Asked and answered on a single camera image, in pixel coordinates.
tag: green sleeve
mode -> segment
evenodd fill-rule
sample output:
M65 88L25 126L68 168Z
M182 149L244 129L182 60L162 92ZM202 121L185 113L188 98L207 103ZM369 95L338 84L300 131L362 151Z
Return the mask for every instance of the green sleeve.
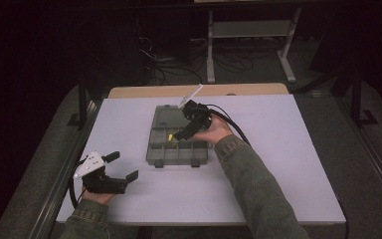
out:
M82 200L68 218L61 239L107 239L107 212L106 205Z
M276 179L248 144L229 135L215 151L255 238L308 238Z

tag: table leg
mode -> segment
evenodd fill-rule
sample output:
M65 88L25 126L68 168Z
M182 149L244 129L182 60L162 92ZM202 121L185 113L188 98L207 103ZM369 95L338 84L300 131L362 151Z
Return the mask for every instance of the table leg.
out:
M300 8L297 8L293 14L291 22L289 23L289 30L287 31L287 35L286 35L286 43L281 50L278 50L279 60L281 60L281 65L282 65L282 68L284 69L287 81L290 83L295 83L296 78L293 74L292 68L289 65L289 62L287 61L287 52L289 51L290 44L292 42L292 38L296 29L299 14L300 14Z
M215 69L213 65L213 11L209 12L209 33L207 39L207 82L215 83Z

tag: floor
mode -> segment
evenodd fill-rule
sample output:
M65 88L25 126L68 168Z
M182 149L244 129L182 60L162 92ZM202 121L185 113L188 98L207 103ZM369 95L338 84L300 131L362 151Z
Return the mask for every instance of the floor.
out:
M197 50L191 65L169 61L151 66L153 70L148 85L205 84L205 59L198 51L198 47L204 47L205 43L203 41L200 44L198 46L196 43ZM321 76L309 70L318 45L316 40L296 40L290 49L288 60L296 76L295 84L287 83L275 53L275 49L282 45L281 40L244 40L217 44L216 84L276 82L285 84L291 91ZM348 238L382 238L382 180L373 167L370 153L360 140L359 129L353 126L349 118L346 107L350 104L350 92L346 98L335 98L329 91L332 84L333 80L309 93L295 95L295 100L332 188L347 214ZM362 91L362 107L371 111L378 120L378 124L366 125L362 135L370 139L382 159L382 101L368 85L364 84ZM77 111L77 90L73 89L55 113L54 120L1 220L0 238L26 238L35 228L34 218L39 216L48 190L31 198L29 209L26 208L26 198L30 198L32 190L38 187L50 188L58 176L59 163L70 152L79 134L75 127L67 126L67 121ZM38 169L43 168L43 163L47 163L46 170ZM345 238L344 225L304 227L311 238ZM63 229L64 225L55 223L44 228L43 237L58 238ZM111 225L111 229L112 238L135 238L137 233L137 228L133 227Z

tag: white board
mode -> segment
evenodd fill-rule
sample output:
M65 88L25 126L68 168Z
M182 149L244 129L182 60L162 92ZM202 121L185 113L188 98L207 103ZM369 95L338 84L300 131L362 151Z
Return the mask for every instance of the white board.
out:
M106 174L139 177L109 204L109 221L125 225L241 225L245 219L217 156L207 165L155 168L145 160L156 106L181 98L104 100L82 158L93 150L120 158ZM224 109L277 179L302 224L345 221L292 95L196 97L197 103ZM82 181L75 180L80 195ZM74 208L67 194L57 221Z

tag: dark wall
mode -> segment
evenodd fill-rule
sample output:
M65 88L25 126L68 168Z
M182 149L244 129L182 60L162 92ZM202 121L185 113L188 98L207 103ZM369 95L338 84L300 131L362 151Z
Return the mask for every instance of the dark wall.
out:
M346 63L359 66L362 80L382 98L382 1L341 6L311 68L328 73Z
M0 1L0 217L76 76L46 4Z
M133 18L91 11L122 3L0 1L0 217L79 78L95 99L145 84Z

